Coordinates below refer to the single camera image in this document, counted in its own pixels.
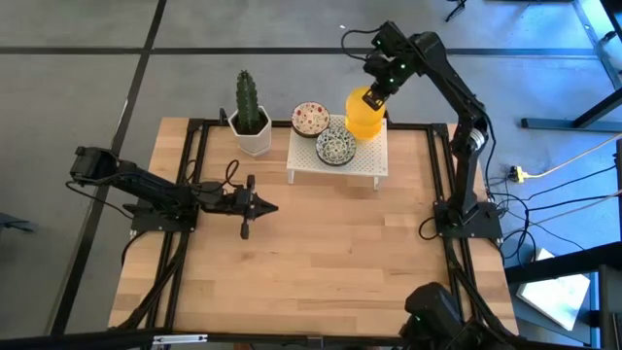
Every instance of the yellow cable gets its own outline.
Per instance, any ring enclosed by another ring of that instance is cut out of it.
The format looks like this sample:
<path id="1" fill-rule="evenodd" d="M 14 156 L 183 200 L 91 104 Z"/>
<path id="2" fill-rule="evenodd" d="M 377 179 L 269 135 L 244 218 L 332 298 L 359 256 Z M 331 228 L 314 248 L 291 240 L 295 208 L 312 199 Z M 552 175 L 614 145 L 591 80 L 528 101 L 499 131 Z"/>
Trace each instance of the yellow cable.
<path id="1" fill-rule="evenodd" d="M 541 174 L 532 175 L 532 174 L 528 174 L 527 172 L 523 171 L 523 172 L 522 172 L 522 174 L 521 174 L 521 175 L 522 175 L 522 178 L 523 178 L 523 179 L 536 179 L 536 178 L 541 178 L 541 177 L 543 177 L 543 176 L 546 176 L 546 175 L 548 175 L 548 174 L 552 173 L 553 171 L 558 170 L 558 169 L 560 169 L 560 168 L 562 168 L 562 167 L 564 167 L 564 166 L 566 166 L 566 165 L 568 165 L 568 164 L 572 163 L 573 161 L 575 161 L 575 160 L 577 160 L 577 159 L 579 159 L 579 158 L 581 158 L 581 157 L 583 157 L 583 156 L 585 156 L 585 155 L 587 155 L 587 154 L 589 154 L 589 153 L 591 153 L 591 152 L 593 152 L 593 151 L 598 150 L 600 147 L 602 147 L 602 146 L 604 146 L 604 145 L 608 144 L 608 143 L 609 143 L 609 142 L 611 142 L 611 141 L 616 140 L 617 138 L 619 138 L 619 137 L 621 137 L 621 136 L 622 136 L 622 133 L 619 133 L 619 134 L 617 134 L 617 135 L 615 135 L 615 136 L 611 137 L 610 139 L 605 140 L 602 144 L 597 145 L 597 146 L 594 146 L 594 147 L 592 147 L 591 149 L 589 149 L 589 150 L 587 150 L 587 151 L 583 152 L 582 154 L 580 154 L 580 155 L 578 155 L 578 156 L 576 156 L 576 157 L 572 157 L 572 158 L 570 158 L 570 159 L 566 160 L 565 162 L 563 162 L 563 163 L 561 163 L 561 164 L 559 164 L 559 165 L 555 166 L 554 168 L 549 169 L 549 170 L 547 170 L 547 171 L 545 171 L 545 172 L 543 172 L 543 173 L 541 173 Z"/>

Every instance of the patterned bowl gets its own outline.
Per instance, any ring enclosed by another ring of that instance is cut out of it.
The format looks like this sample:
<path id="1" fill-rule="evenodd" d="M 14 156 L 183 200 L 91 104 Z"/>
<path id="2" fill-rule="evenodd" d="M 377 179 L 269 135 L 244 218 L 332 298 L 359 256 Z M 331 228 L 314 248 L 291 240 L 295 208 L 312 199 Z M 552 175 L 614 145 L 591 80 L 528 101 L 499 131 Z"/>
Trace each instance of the patterned bowl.
<path id="1" fill-rule="evenodd" d="M 292 127 L 302 137 L 318 137 L 330 123 L 330 114 L 317 102 L 300 103 L 292 112 Z"/>
<path id="2" fill-rule="evenodd" d="M 318 158 L 331 166 L 345 165 L 357 152 L 357 140 L 345 127 L 324 130 L 315 143 Z"/>

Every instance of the electrical cable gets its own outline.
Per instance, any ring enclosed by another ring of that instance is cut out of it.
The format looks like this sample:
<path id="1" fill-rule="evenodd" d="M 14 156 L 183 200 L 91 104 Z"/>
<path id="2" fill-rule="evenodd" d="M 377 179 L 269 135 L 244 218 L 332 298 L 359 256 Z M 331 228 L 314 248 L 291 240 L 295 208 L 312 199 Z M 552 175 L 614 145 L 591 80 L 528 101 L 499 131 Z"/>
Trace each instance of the electrical cable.
<path id="1" fill-rule="evenodd" d="M 509 211 L 509 210 L 507 211 L 507 214 L 509 214 L 509 215 L 511 215 L 511 216 L 513 216 L 513 217 L 515 217 L 515 218 L 517 218 L 517 219 L 520 219 L 520 220 L 525 220 L 525 218 L 521 217 L 520 215 L 516 215 L 516 214 L 512 213 L 512 212 L 511 212 L 511 211 Z M 533 225 L 533 226 L 536 226 L 536 227 L 541 228 L 544 232 L 546 232 L 546 233 L 548 233 L 548 234 L 552 235 L 553 237 L 555 237 L 555 238 L 557 238 L 557 239 L 560 239 L 560 240 L 563 240 L 563 241 L 565 241 L 565 242 L 568 242 L 568 243 L 571 243 L 571 244 L 575 245 L 575 246 L 576 246 L 576 247 L 578 247 L 580 250 L 585 250 L 585 248 L 581 247 L 581 245 L 580 245 L 580 244 L 578 244 L 578 243 L 576 243 L 576 242 L 574 242 L 574 241 L 572 241 L 572 240 L 569 240 L 569 239 L 567 239 L 567 238 L 561 237 L 561 236 L 559 236 L 559 235 L 557 235 L 557 234 L 555 234 L 555 233 L 551 232 L 550 230 L 546 229 L 544 226 L 542 226 L 542 225 L 540 225 L 540 224 L 536 224 L 536 223 L 533 223 L 533 222 L 529 222 L 529 224 L 530 224 L 530 225 Z"/>
<path id="2" fill-rule="evenodd" d="M 507 187 L 507 178 L 505 178 L 503 180 L 503 183 L 505 184 L 505 195 L 508 196 L 509 195 L 509 188 Z M 499 219 L 503 218 L 505 216 L 505 213 L 509 210 L 509 200 L 502 200 L 499 204 L 497 204 L 497 210 L 499 210 L 499 208 L 501 207 L 501 214 L 499 215 Z"/>
<path id="3" fill-rule="evenodd" d="M 0 223 L 0 226 L 14 225 L 14 224 L 28 224 L 28 222 L 25 220 L 13 220 L 13 221 Z"/>
<path id="4" fill-rule="evenodd" d="M 132 245 L 132 243 L 134 243 L 135 240 L 137 240 L 138 238 L 140 238 L 143 234 L 145 234 L 146 231 L 140 231 L 137 232 L 130 240 L 129 242 L 127 242 L 127 244 L 125 244 L 125 247 L 123 248 L 123 252 L 121 253 L 121 267 L 123 267 L 123 265 L 125 264 L 125 255 L 127 254 L 127 250 L 129 249 L 129 246 Z"/>
<path id="5" fill-rule="evenodd" d="M 421 230 L 424 228 L 424 225 L 425 225 L 428 221 L 430 221 L 430 220 L 432 220 L 432 219 L 434 219 L 434 217 L 429 217 L 429 218 L 425 219 L 425 220 L 424 220 L 424 221 L 423 221 L 423 222 L 419 225 L 419 236 L 420 236 L 422 239 L 424 239 L 424 240 L 433 240 L 433 239 L 435 239 L 435 238 L 437 238 L 437 237 L 438 237 L 438 232 L 437 232 L 437 233 L 435 233 L 434 235 L 430 236 L 430 237 L 426 237 L 426 236 L 424 236 L 424 234 L 421 232 Z"/>
<path id="6" fill-rule="evenodd" d="M 343 33 L 343 35 L 341 36 L 341 50 L 342 50 L 342 51 L 343 51 L 343 53 L 345 53 L 348 57 L 351 57 L 351 58 L 354 58 L 354 59 L 361 60 L 361 61 L 365 62 L 365 58 L 362 58 L 362 57 L 359 57 L 359 56 L 356 56 L 356 55 L 353 55 L 353 54 L 349 53 L 349 52 L 346 50 L 346 47 L 345 47 L 345 45 L 344 45 L 344 41 L 346 40 L 346 37 L 347 37 L 349 34 L 352 34 L 352 33 L 359 33 L 359 34 L 372 34 L 372 33 L 377 33 L 377 32 L 379 32 L 381 28 L 382 28 L 382 26 L 379 26 L 378 28 L 373 29 L 373 30 L 359 30 L 359 29 L 350 29 L 350 30 L 346 31 L 346 32 L 345 32 L 345 33 Z"/>
<path id="7" fill-rule="evenodd" d="M 196 171 L 196 159 L 189 160 L 186 163 L 186 171 L 188 171 L 188 166 L 190 164 L 194 164 L 194 167 L 192 168 L 192 172 L 190 173 L 190 175 L 186 177 L 184 184 L 188 184 L 192 180 L 192 177 L 194 176 L 194 171 Z"/>
<path id="8" fill-rule="evenodd" d="M 521 232 L 521 229 L 517 229 L 513 232 L 511 232 L 510 234 L 506 235 L 503 237 L 503 243 L 499 246 L 499 250 L 501 251 L 501 256 L 503 257 L 503 260 L 508 260 L 508 259 L 512 259 L 514 256 L 516 256 L 516 259 L 518 260 L 518 263 L 525 267 L 523 265 L 523 262 L 521 260 L 521 254 L 520 254 L 520 250 L 523 247 L 523 244 L 525 243 L 525 237 L 529 236 L 530 239 L 532 240 L 532 244 L 534 245 L 533 248 L 533 253 L 532 253 L 532 257 L 536 256 L 536 251 L 537 251 L 537 247 L 536 247 L 536 240 L 534 239 L 534 236 L 528 231 L 528 230 L 522 230 L 522 233 L 520 235 L 520 237 L 518 238 L 518 244 L 516 245 L 516 250 L 514 251 L 514 253 L 512 253 L 510 256 L 506 257 L 503 254 L 503 244 L 505 244 L 505 242 L 507 242 L 507 240 L 513 236 L 514 234 Z"/>
<path id="9" fill-rule="evenodd" d="M 95 197 L 95 196 L 93 196 L 93 195 L 90 195 L 90 194 L 88 194 L 88 193 L 86 193 L 86 192 L 82 192 L 82 191 L 76 190 L 76 189 L 74 189 L 74 188 L 72 188 L 72 187 L 70 186 L 70 185 L 72 185 L 72 184 L 78 184 L 78 183 L 77 183 L 77 182 L 75 182 L 75 181 L 67 181 L 67 182 L 65 183 L 65 187 L 66 187 L 67 189 L 69 189 L 69 190 L 71 190 L 71 191 L 75 192 L 75 193 L 79 193 L 79 194 L 81 194 L 81 195 L 83 195 L 83 196 L 86 196 L 86 197 L 88 197 L 88 198 L 90 198 L 90 199 L 93 199 L 93 200 L 95 200 L 95 201 L 98 201 L 98 202 L 100 202 L 100 203 L 102 203 L 102 204 L 104 204 L 104 205 L 108 205 L 109 207 L 111 207 L 111 208 L 113 208 L 113 209 L 117 210 L 118 212 L 120 212 L 120 213 L 121 213 L 123 216 L 125 216 L 127 219 L 129 219 L 129 220 L 134 220 L 134 218 L 132 218 L 130 215 L 128 215 L 128 214 L 126 214 L 124 211 L 122 211 L 122 210 L 121 210 L 118 206 L 116 206 L 116 205 L 114 205 L 114 204 L 110 204 L 109 202 L 107 202 L 107 201 L 105 201 L 105 200 L 101 200 L 101 199 L 99 199 L 99 198 L 97 198 L 97 197 Z"/>
<path id="10" fill-rule="evenodd" d="M 501 193 L 501 192 L 491 192 L 490 195 L 505 195 L 505 196 L 509 196 L 509 197 L 515 198 L 516 200 L 520 201 L 521 204 L 523 204 L 523 206 L 525 207 L 525 224 L 524 224 L 524 227 L 523 228 L 517 228 L 514 231 L 512 231 L 510 234 L 505 235 L 503 237 L 503 239 L 507 239 L 507 238 L 513 236 L 514 234 L 522 231 L 521 235 L 518 238 L 518 245 L 516 246 L 516 250 L 514 251 L 514 253 L 512 253 L 508 257 L 504 256 L 501 253 L 501 255 L 503 256 L 504 260 L 511 259 L 511 258 L 513 258 L 514 256 L 517 255 L 518 256 L 518 263 L 520 263 L 521 266 L 522 266 L 523 263 L 521 262 L 521 259 L 520 259 L 520 249 L 523 246 L 523 244 L 525 243 L 525 239 L 527 238 L 527 236 L 529 236 L 532 239 L 532 241 L 534 242 L 534 247 L 536 246 L 536 240 L 528 232 L 528 227 L 529 227 L 529 208 L 527 207 L 527 204 L 525 204 L 525 202 L 521 198 L 519 198 L 518 196 L 516 196 L 514 194 L 511 194 L 511 193 Z"/>
<path id="11" fill-rule="evenodd" d="M 540 220 L 540 221 L 536 222 L 536 224 L 546 223 L 546 222 L 551 221 L 551 220 L 553 220 L 553 219 L 557 219 L 557 218 L 560 218 L 560 217 L 566 216 L 566 215 L 568 215 L 568 214 L 571 214 L 571 213 L 576 213 L 576 212 L 581 211 L 581 210 L 583 210 L 583 209 L 587 209 L 587 208 L 589 208 L 589 207 L 592 207 L 592 206 L 595 206 L 595 205 L 597 205 L 597 204 L 599 204 L 599 203 L 602 203 L 602 202 L 604 202 L 604 201 L 606 201 L 606 200 L 608 200 L 608 199 L 610 199 L 610 198 L 613 198 L 613 197 L 615 197 L 615 196 L 617 196 L 617 195 L 619 195 L 619 194 L 621 194 L 621 193 L 622 193 L 622 190 L 620 190 L 620 191 L 618 191 L 618 192 L 616 192 L 616 193 L 610 194 L 610 195 L 606 196 L 605 198 L 603 198 L 603 199 L 601 199 L 601 200 L 595 201 L 594 203 L 590 203 L 590 204 L 588 204 L 588 205 L 585 205 L 585 206 L 582 206 L 582 207 L 579 207 L 579 208 L 576 208 L 576 209 L 569 210 L 569 211 L 567 211 L 567 212 L 565 212 L 565 213 L 558 214 L 558 215 L 554 215 L 554 216 L 552 216 L 552 217 L 550 217 L 550 218 L 547 218 L 547 219 L 544 219 L 544 220 Z"/>
<path id="12" fill-rule="evenodd" d="M 552 189 L 548 189 L 548 190 L 544 190 L 544 191 L 542 191 L 542 192 L 534 193 L 534 194 L 530 195 L 530 196 L 529 196 L 529 198 L 524 199 L 524 200 L 531 200 L 532 198 L 534 198 L 534 197 L 535 197 L 535 196 L 537 196 L 537 195 L 541 195 L 541 194 L 544 194 L 544 193 L 549 193 L 549 192 L 551 192 L 551 191 L 554 191 L 554 190 L 560 189 L 560 188 L 562 188 L 562 187 L 564 187 L 564 186 L 566 186 L 566 185 L 570 185 L 570 184 L 573 184 L 573 183 L 575 183 L 575 182 L 578 182 L 578 181 L 581 181 L 581 180 L 585 180 L 585 179 L 591 178 L 592 176 L 595 176 L 595 175 L 598 175 L 598 174 L 602 174 L 602 173 L 607 172 L 607 171 L 609 171 L 609 170 L 611 170 L 611 169 L 614 169 L 614 168 L 615 168 L 615 165 L 613 165 L 613 166 L 611 166 L 611 167 L 609 167 L 609 168 L 607 168 L 607 169 L 599 170 L 599 171 L 593 172 L 593 173 L 591 173 L 591 174 L 589 174 L 589 175 L 585 175 L 585 176 L 580 177 L 580 178 L 578 178 L 578 179 L 570 180 L 570 181 L 565 182 L 565 183 L 564 183 L 564 184 L 562 184 L 562 185 L 558 185 L 558 186 L 556 186 L 556 187 L 554 187 L 554 188 L 552 188 Z"/>
<path id="13" fill-rule="evenodd" d="M 190 188 L 198 193 L 214 193 L 216 191 L 219 191 L 220 189 L 222 189 L 225 185 L 230 185 L 233 188 L 236 189 L 240 189 L 240 188 L 244 188 L 243 185 L 234 185 L 231 184 L 231 179 L 233 178 L 233 175 L 235 175 L 235 172 L 237 171 L 237 168 L 240 166 L 240 161 L 238 159 L 234 159 L 232 161 L 229 162 L 229 164 L 226 166 L 226 170 L 225 170 L 225 180 L 222 181 L 217 187 L 215 187 L 214 189 L 210 189 L 210 190 L 203 190 L 197 186 L 190 186 Z"/>
<path id="14" fill-rule="evenodd" d="M 488 179 L 488 169 L 490 168 L 490 162 L 493 159 L 493 154 L 495 153 L 495 148 L 497 147 L 497 138 L 495 137 L 495 131 L 493 130 L 493 122 L 491 122 L 490 117 L 488 117 L 488 115 L 484 113 L 484 118 L 486 119 L 486 123 L 488 123 L 488 127 L 490 128 L 490 137 L 493 139 L 493 146 L 490 149 L 488 160 L 486 160 L 486 170 L 484 172 L 484 179 L 486 180 L 486 188 L 488 189 L 488 192 L 490 192 L 490 181 Z"/>
<path id="15" fill-rule="evenodd" d="M 551 204 L 551 205 L 547 205 L 543 207 L 537 207 L 534 209 L 530 209 L 529 211 L 551 209 L 551 208 L 555 208 L 555 207 L 566 205 L 566 204 L 571 204 L 571 203 L 576 203 L 576 202 L 581 202 L 581 201 L 586 201 L 586 200 L 603 199 L 603 198 L 608 198 L 608 195 L 596 195 L 596 196 L 585 197 L 585 198 L 571 199 L 571 200 L 563 201 L 561 203 Z"/>
<path id="16" fill-rule="evenodd" d="M 507 178 L 506 177 L 497 176 L 497 177 L 492 177 L 491 180 L 498 180 L 496 183 L 490 185 L 492 187 L 492 186 L 497 186 L 497 185 L 502 184 L 504 181 L 507 180 Z"/>
<path id="17" fill-rule="evenodd" d="M 570 158 L 570 159 L 568 159 L 568 160 L 564 161 L 563 163 L 561 163 L 561 164 L 559 164 L 559 165 L 557 165 L 557 166 L 555 166 L 555 167 L 553 167 L 553 168 L 551 168 L 551 169 L 549 169 L 549 170 L 546 170 L 545 172 L 543 172 L 543 173 L 541 173 L 541 174 L 532 175 L 532 174 L 528 174 L 527 172 L 524 172 L 524 171 L 523 171 L 523 177 L 524 177 L 524 178 L 526 178 L 526 179 L 536 179 L 536 178 L 541 178 L 541 177 L 543 177 L 543 176 L 546 176 L 546 175 L 548 175 L 548 174 L 552 173 L 553 171 L 559 170 L 560 168 L 562 168 L 562 167 L 564 167 L 564 166 L 566 166 L 566 165 L 568 165 L 568 164 L 572 163 L 573 161 L 575 161 L 575 160 L 577 160 L 577 159 L 579 159 L 579 158 L 581 158 L 581 157 L 583 157 L 583 156 L 585 156 L 585 155 L 587 155 L 587 154 L 590 154 L 590 153 L 592 153 L 592 152 L 594 152 L 594 151 L 598 150 L 600 147 L 602 147 L 602 146 L 604 146 L 604 145 L 608 144 L 608 143 L 609 143 L 609 142 L 611 142 L 611 141 L 614 141 L 614 140 L 618 139 L 618 138 L 619 138 L 619 137 L 621 137 L 621 136 L 622 136 L 622 133 L 619 133 L 619 134 L 617 134 L 617 135 L 614 135 L 613 137 L 611 137 L 611 138 L 609 138 L 609 139 L 605 140 L 603 143 L 601 143 L 601 144 L 599 144 L 599 145 L 596 145 L 596 146 L 592 147 L 591 149 L 589 149 L 589 150 L 587 150 L 587 151 L 585 151 L 585 152 L 581 153 L 580 155 L 575 156 L 575 157 L 572 157 L 572 158 Z"/>

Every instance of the wooden table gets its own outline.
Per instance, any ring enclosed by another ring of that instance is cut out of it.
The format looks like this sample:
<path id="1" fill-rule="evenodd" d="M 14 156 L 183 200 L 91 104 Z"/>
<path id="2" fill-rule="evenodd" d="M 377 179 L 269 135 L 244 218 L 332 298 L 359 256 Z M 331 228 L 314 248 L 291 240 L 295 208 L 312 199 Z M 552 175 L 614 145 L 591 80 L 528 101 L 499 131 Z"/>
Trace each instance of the wooden table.
<path id="1" fill-rule="evenodd" d="M 187 124 L 162 120 L 150 171 L 175 180 Z M 391 175 L 378 192 L 369 178 L 328 174 L 300 172 L 288 185 L 289 139 L 288 128 L 274 128 L 271 151 L 252 158 L 238 150 L 228 127 L 210 127 L 202 181 L 222 180 L 237 158 L 233 181 L 255 174 L 258 194 L 280 209 L 250 223 L 249 240 L 239 237 L 239 217 L 200 214 L 174 330 L 397 336 L 408 317 L 405 298 L 431 281 L 449 283 L 440 239 L 425 241 L 416 231 L 432 215 L 434 200 L 426 133 L 389 131 Z M 480 173 L 476 187 L 483 193 Z M 424 234 L 433 234 L 432 223 Z M 129 249 L 111 326 L 124 321 L 152 286 L 162 237 L 149 232 Z M 517 333 L 499 252 L 486 240 L 469 243 L 479 292 Z M 168 301 L 167 291 L 163 295 L 160 310 Z M 156 325 L 162 324 L 160 311 Z"/>

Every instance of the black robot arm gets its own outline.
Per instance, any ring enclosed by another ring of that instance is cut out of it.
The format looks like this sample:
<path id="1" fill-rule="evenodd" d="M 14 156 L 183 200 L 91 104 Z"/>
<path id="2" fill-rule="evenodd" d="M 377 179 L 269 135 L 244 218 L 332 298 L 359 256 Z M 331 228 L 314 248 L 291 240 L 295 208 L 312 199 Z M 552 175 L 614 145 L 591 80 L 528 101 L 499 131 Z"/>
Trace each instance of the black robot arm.
<path id="1" fill-rule="evenodd" d="M 123 206 L 134 215 L 132 229 L 192 230 L 200 209 L 206 213 L 241 216 L 240 235 L 248 239 L 248 220 L 279 209 L 259 198 L 255 192 L 254 175 L 248 176 L 246 188 L 232 185 L 233 192 L 227 193 L 224 186 L 228 178 L 222 183 L 173 184 L 141 169 L 136 163 L 118 159 L 110 150 L 79 147 L 76 156 L 70 171 L 73 183 L 80 186 L 112 186 L 144 201 Z M 237 160 L 232 164 L 237 168 Z"/>
<path id="2" fill-rule="evenodd" d="M 446 202 L 434 206 L 436 227 L 448 237 L 501 237 L 496 207 L 477 202 L 473 184 L 477 160 L 489 137 L 490 119 L 484 105 L 449 64 L 436 33 L 406 38 L 391 22 L 385 22 L 372 40 L 375 50 L 365 58 L 363 70 L 375 78 L 363 100 L 378 110 L 412 76 L 427 75 L 458 115 L 451 141 L 457 159 L 456 188 Z"/>

